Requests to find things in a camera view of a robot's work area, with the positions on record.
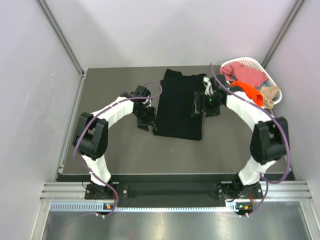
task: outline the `dark gray work surface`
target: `dark gray work surface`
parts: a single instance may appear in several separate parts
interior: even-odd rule
[[[59,232],[82,212],[50,212]],[[310,240],[299,202],[266,202],[250,218],[228,212],[116,212],[84,216],[43,240]]]
[[[206,73],[208,66],[91,68],[88,70],[77,120],[83,112],[95,112],[113,102],[123,92],[134,91],[137,85],[160,82],[170,68],[184,75]],[[155,95],[159,87],[148,85]],[[158,105],[155,99],[152,105]],[[250,157],[252,132],[233,111],[222,106],[221,115],[203,119],[202,140],[193,141],[154,136],[137,128],[137,119],[131,114],[109,129],[106,151],[107,167],[111,174],[224,174],[237,173]],[[64,165],[64,174],[87,174],[74,163],[70,145]],[[285,160],[277,162],[268,172],[281,173]]]

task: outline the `laundry basket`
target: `laundry basket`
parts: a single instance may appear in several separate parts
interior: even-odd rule
[[[251,57],[239,57],[239,58],[236,58],[236,59],[232,59],[230,61],[226,61],[225,63],[223,63],[221,65],[221,67],[224,67],[225,65],[227,64],[230,64],[232,62],[239,62],[241,64],[244,64],[250,68],[253,68],[253,69],[257,69],[259,70],[260,72],[263,72],[266,74],[266,76],[268,77],[268,81],[270,83],[270,86],[277,86],[277,84],[274,82],[274,80],[269,76],[269,74],[266,72],[266,70],[260,65],[260,63],[258,61],[256,61],[255,59],[251,58]],[[279,92],[278,92],[278,97],[273,100],[274,104],[276,105],[277,103],[279,103],[282,99],[282,92],[281,90],[279,89]]]

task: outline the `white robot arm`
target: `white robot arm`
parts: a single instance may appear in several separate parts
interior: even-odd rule
[[[105,186],[95,175],[105,183],[111,179],[111,174],[108,171],[105,151],[108,146],[108,129],[112,127],[123,117],[134,113],[137,116],[137,126],[140,129],[148,131],[148,126],[156,127],[155,125],[155,108],[151,106],[149,99],[136,100],[136,97],[150,97],[150,91],[143,86],[138,86],[135,92],[123,93],[114,102],[104,107],[109,109],[99,115],[92,128],[94,134],[87,132],[81,141],[78,151],[85,160],[91,175],[91,181],[99,186]],[[75,135],[73,138],[73,145],[77,144],[79,136],[82,134],[85,126],[93,116],[96,116],[103,109],[90,113],[83,113],[78,121]]]
[[[285,145],[279,130],[273,124],[270,117],[260,109],[252,106],[253,102],[247,97],[246,93],[240,91],[239,87],[230,87],[224,76],[221,82],[225,84],[235,95],[245,99],[243,101],[234,95],[226,94],[215,83],[215,80],[208,77],[203,78],[205,92],[203,96],[204,112],[206,117],[220,114],[219,106],[225,105],[234,111],[253,132],[250,152],[251,156],[245,167],[237,174],[241,183],[240,188],[244,186],[254,186],[260,180],[260,174],[264,174],[267,169],[275,164],[278,159],[286,154]],[[288,137],[288,123],[285,118],[277,118],[282,125]]]

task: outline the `orange cloth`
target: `orange cloth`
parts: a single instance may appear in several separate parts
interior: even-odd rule
[[[230,86],[239,86],[243,89],[248,98],[252,99],[255,102],[255,104],[257,104],[260,107],[263,106],[264,97],[262,96],[261,92],[259,92],[253,86],[250,86],[249,84],[246,84],[245,82],[241,81],[234,81],[230,84]]]

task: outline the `gray wall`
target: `gray wall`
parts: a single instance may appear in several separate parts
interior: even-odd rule
[[[307,0],[266,70],[280,86],[276,107],[287,118],[294,168],[320,212],[320,1]]]
[[[80,80],[35,0],[0,1],[0,238],[28,239]]]
[[[46,0],[86,68],[262,61],[294,1]]]

